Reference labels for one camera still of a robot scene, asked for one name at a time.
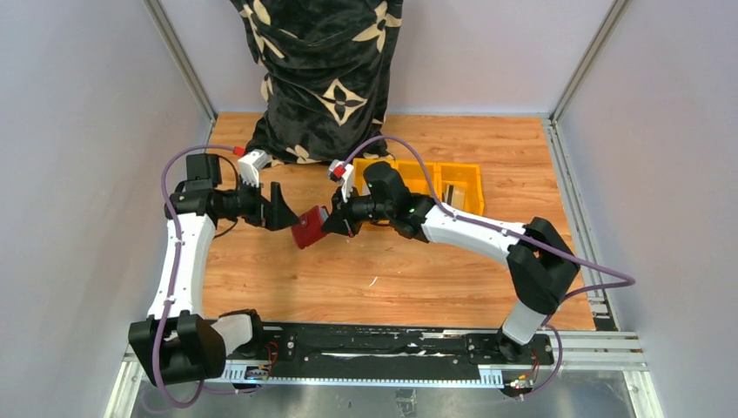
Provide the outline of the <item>red leather card holder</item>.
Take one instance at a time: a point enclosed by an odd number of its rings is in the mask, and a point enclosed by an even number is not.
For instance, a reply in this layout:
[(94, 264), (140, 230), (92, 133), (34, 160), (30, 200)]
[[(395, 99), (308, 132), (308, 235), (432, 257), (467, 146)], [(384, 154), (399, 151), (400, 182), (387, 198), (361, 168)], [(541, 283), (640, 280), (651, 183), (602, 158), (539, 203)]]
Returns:
[(299, 216), (298, 223), (291, 227), (293, 240), (299, 249), (305, 249), (327, 235), (322, 229), (327, 218), (325, 206), (314, 206)]

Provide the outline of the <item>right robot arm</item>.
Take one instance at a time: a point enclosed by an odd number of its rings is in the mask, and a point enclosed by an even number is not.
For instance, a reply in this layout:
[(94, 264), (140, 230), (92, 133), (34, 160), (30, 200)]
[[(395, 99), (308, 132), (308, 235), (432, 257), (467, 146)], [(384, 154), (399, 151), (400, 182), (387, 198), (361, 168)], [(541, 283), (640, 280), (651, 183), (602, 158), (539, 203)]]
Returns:
[(406, 239), (455, 246), (506, 266), (517, 301), (493, 351), (513, 364), (530, 355), (534, 335), (557, 311), (580, 272), (580, 262), (555, 227), (538, 217), (515, 223), (472, 215), (432, 195), (411, 192), (385, 161), (364, 170), (367, 195), (350, 186), (353, 174), (346, 162), (330, 164), (328, 176), (339, 187), (322, 231), (353, 237), (365, 223), (378, 221)]

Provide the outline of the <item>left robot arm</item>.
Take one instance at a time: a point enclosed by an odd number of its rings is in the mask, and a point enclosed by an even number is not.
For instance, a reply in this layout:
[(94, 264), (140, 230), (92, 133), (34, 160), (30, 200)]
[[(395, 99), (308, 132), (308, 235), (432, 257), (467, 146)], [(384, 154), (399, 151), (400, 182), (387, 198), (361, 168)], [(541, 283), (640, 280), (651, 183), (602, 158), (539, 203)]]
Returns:
[(205, 267), (218, 222), (243, 220), (269, 231), (298, 223), (278, 183), (262, 194), (259, 172), (271, 159), (261, 150), (238, 152), (238, 183), (219, 189), (220, 157), (186, 157), (186, 178), (165, 192), (167, 250), (154, 301), (144, 320), (130, 325), (128, 340), (145, 372), (157, 386), (197, 382), (221, 376), (226, 359), (238, 352), (259, 358), (266, 336), (258, 314), (244, 309), (216, 320), (203, 316)]

